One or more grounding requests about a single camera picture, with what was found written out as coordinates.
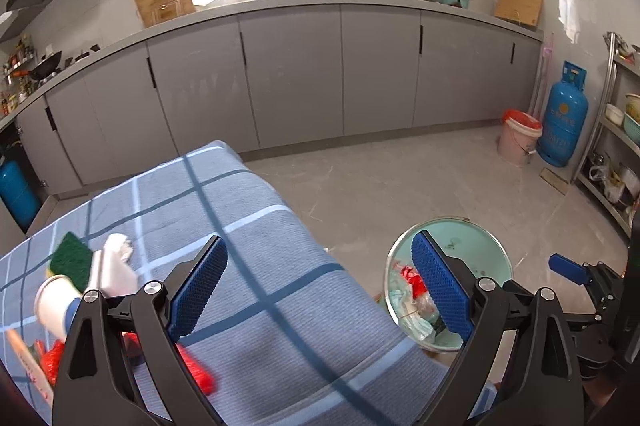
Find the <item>grey kitchen cabinet run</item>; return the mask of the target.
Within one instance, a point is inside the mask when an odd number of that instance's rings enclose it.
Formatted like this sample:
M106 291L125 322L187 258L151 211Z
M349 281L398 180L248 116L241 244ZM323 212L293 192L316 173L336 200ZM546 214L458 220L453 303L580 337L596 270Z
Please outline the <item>grey kitchen cabinet run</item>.
M527 110L542 36L418 0L261 0L142 30L87 56L2 122L51 195L213 140L256 152Z

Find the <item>orange cardboard box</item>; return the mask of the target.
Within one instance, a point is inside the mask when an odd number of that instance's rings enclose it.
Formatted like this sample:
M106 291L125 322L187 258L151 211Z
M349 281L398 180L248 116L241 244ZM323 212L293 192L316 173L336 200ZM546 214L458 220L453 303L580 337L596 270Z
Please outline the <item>orange cardboard box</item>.
M36 356L21 339L21 336L14 330L7 330L6 337L11 345L14 354L24 368L28 380L34 384L43 401L47 403L49 408L53 406L54 392L49 383L47 375L44 374Z

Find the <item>white blue paper cup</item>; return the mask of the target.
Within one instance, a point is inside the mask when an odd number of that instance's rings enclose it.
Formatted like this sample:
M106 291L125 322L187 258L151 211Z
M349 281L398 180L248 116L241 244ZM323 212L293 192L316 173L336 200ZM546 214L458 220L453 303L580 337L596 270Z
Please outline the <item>white blue paper cup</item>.
M37 290L34 313L42 326L61 342L66 341L81 296L64 274L50 276Z

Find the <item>blue gas cylinder right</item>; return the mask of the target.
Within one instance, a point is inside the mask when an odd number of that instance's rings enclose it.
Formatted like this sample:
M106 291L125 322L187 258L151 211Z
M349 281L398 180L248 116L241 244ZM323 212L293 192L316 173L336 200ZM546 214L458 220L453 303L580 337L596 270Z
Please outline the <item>blue gas cylinder right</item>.
M561 79L550 90L537 153L552 166L565 167L576 149L589 108L586 77L584 68L565 61Z

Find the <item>green scouring pad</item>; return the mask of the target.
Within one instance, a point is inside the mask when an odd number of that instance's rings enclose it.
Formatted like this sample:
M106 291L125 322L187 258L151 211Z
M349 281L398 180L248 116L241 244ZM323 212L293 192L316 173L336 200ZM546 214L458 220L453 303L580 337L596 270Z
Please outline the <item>green scouring pad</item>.
M49 270L67 276L77 286L86 286L92 260L93 251L78 236L67 232L51 256Z

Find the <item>blue checked table cloth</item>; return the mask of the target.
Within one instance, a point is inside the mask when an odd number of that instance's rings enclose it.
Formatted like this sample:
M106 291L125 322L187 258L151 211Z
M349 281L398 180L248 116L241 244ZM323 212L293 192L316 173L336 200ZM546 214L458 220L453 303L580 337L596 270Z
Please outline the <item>blue checked table cloth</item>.
M447 369L430 358L226 144L114 186L1 261L1 329L53 342L35 315L65 235L97 250L134 246L140 282L162 280L212 235L226 270L183 346L215 377L210 403L230 425L410 425Z

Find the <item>white sponge block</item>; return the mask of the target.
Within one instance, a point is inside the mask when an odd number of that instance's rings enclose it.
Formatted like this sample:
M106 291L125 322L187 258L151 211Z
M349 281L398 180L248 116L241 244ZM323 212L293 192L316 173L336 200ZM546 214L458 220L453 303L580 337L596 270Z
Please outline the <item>white sponge block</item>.
M122 233L110 234L93 253L88 290L99 290L106 297L127 296L138 288L138 276L128 261L134 253L130 239Z

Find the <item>wooden cutting board left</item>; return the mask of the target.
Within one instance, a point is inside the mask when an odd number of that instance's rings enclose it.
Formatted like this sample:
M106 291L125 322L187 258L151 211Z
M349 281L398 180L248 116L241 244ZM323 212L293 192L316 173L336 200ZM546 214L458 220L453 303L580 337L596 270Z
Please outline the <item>wooden cutting board left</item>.
M145 28L196 11L192 0L134 0L134 3Z

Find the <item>wooden cutting board right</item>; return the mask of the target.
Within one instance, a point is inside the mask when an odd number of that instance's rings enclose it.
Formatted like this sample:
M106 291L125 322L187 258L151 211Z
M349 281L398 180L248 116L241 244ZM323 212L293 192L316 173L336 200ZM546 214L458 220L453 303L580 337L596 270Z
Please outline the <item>wooden cutting board right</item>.
M544 0L497 0L494 16L521 26L538 26Z

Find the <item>steel shelf rack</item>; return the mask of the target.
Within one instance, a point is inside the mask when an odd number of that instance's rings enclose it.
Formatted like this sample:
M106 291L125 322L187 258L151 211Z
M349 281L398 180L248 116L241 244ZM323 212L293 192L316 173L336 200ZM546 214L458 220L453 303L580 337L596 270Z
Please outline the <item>steel shelf rack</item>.
M572 181L599 201L620 230L631 235L632 220L639 207L639 190L626 188L620 199L614 201L614 195L605 190L604 175L593 168L603 165L619 176L627 175L631 181L639 179L639 141L625 130L622 120L616 123L613 114L617 108L626 116L627 104L639 97L639 60L619 34L607 32L604 41L608 56L597 117Z

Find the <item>blue gas cylinder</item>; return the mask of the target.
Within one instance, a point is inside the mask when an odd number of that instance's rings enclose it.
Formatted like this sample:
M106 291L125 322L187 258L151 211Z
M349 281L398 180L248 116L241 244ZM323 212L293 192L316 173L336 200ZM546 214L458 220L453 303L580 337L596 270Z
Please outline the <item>blue gas cylinder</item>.
M584 68L565 61L561 79L550 90L537 153L552 166L565 167L576 149L589 108L586 77Z
M41 202L15 160L5 160L1 165L0 195L17 225L27 231L39 212Z

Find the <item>red mesh net bag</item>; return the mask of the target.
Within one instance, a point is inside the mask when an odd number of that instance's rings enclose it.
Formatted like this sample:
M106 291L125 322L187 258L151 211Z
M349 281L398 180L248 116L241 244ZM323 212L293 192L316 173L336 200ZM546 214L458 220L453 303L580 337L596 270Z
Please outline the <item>red mesh net bag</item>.
M124 333L122 337L125 341L125 347L127 348L128 357L132 360L136 360L141 357L141 348L138 335L134 333ZM198 384L200 391L209 396L217 390L217 383L215 377L210 374L206 368L203 368L197 360L189 354L182 345L177 344L181 359L186 364L191 376ZM58 368L62 360L64 352L64 342L57 339L53 346L47 350L42 340L37 339L32 345L32 351L35 353L35 359L38 362L41 371L46 376L47 382L52 388L55 387L56 379L58 378Z

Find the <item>wooden cutting board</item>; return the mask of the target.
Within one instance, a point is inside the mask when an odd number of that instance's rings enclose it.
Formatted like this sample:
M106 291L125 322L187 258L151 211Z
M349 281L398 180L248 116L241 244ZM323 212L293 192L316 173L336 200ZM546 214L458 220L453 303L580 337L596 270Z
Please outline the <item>wooden cutting board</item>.
M134 3L145 28L196 11L192 0L134 0Z
M497 0L494 16L521 26L538 26L544 0Z

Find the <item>pink bucket red liner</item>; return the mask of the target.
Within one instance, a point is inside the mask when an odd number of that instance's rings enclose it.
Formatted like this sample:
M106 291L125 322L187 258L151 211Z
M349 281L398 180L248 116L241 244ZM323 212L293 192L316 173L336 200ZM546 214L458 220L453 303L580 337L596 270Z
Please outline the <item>pink bucket red liner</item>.
M508 163L523 167L537 153L542 125L529 114L509 108L502 116L502 131L498 138L498 154Z

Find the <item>red plastic bag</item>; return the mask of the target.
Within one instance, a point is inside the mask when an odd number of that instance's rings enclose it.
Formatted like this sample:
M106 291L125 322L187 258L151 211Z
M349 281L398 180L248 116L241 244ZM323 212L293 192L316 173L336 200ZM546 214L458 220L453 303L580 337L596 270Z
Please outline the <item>red plastic bag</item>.
M416 268L409 266L408 264L402 264L398 260L392 263L392 268L400 275L411 288L411 297L416 300L428 293L427 287L422 280L419 272Z

